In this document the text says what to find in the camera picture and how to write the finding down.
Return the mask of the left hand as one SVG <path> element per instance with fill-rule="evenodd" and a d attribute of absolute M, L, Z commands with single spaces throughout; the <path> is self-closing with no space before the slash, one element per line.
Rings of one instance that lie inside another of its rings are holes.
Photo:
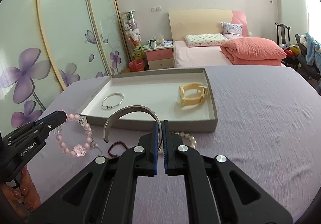
<path fill-rule="evenodd" d="M 22 168 L 22 179 L 20 181 L 20 188 L 18 190 L 13 189 L 7 184 L 1 183 L 1 190 L 7 198 L 10 205 L 19 213 L 20 209 L 15 202 L 22 200 L 24 206 L 30 211 L 34 211 L 40 206 L 40 196 L 36 190 L 34 183 L 31 180 L 27 166 Z"/>

